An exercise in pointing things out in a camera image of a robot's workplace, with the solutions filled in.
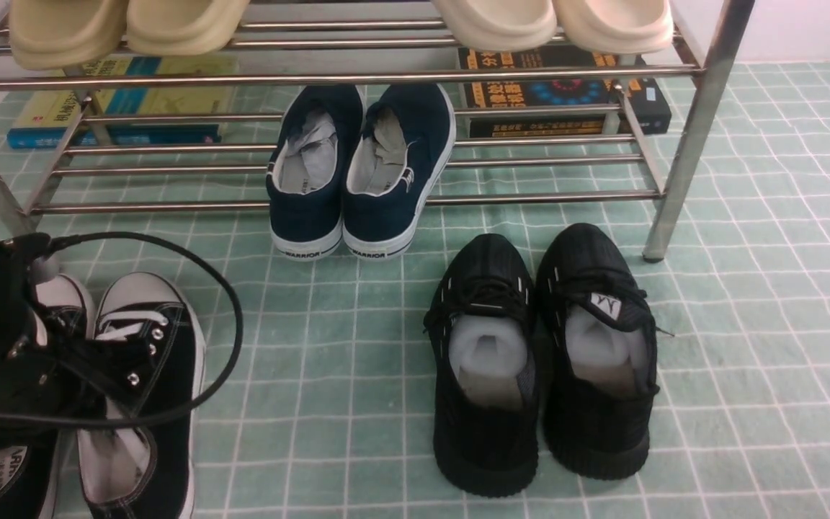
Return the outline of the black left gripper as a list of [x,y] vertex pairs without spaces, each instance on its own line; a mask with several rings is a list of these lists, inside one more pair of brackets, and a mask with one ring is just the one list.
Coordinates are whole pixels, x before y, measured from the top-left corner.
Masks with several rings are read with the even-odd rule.
[[0,447],[94,421],[86,342],[36,292],[37,263],[72,245],[44,233],[0,241]]

